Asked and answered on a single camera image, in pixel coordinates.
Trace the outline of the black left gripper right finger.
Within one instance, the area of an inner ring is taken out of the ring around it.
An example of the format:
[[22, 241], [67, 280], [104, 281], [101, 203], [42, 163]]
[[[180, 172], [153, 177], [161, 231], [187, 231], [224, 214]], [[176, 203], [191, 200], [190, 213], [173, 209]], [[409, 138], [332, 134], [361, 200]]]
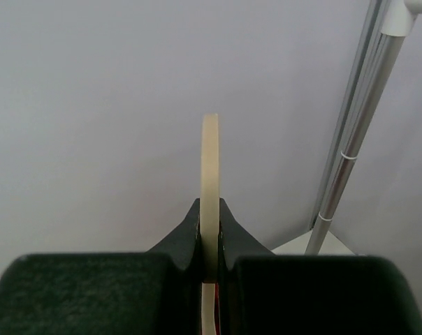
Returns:
[[422, 334], [406, 278], [389, 260], [276, 255], [220, 204], [222, 334]]

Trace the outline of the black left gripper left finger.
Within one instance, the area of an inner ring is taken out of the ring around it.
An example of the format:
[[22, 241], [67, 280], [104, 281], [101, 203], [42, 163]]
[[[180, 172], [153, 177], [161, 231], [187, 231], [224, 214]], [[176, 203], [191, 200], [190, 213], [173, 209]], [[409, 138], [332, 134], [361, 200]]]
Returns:
[[199, 203], [144, 253], [28, 254], [0, 278], [0, 334], [199, 334]]

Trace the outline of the beige wooden hanger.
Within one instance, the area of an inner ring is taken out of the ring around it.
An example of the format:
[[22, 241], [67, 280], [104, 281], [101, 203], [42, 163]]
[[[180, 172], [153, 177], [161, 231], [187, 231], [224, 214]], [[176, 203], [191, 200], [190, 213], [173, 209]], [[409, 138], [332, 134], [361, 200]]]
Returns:
[[201, 294], [201, 328], [203, 334], [216, 334], [214, 305], [218, 271], [219, 237], [219, 118], [207, 114], [201, 134], [200, 237], [204, 259]]

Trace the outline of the red t shirt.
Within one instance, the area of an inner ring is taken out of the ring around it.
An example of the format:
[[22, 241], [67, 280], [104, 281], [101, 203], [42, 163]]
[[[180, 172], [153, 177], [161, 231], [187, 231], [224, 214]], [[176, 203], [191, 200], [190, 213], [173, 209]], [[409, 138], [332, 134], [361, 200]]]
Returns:
[[220, 321], [219, 321], [219, 285], [214, 284], [214, 328], [216, 335], [220, 335]]

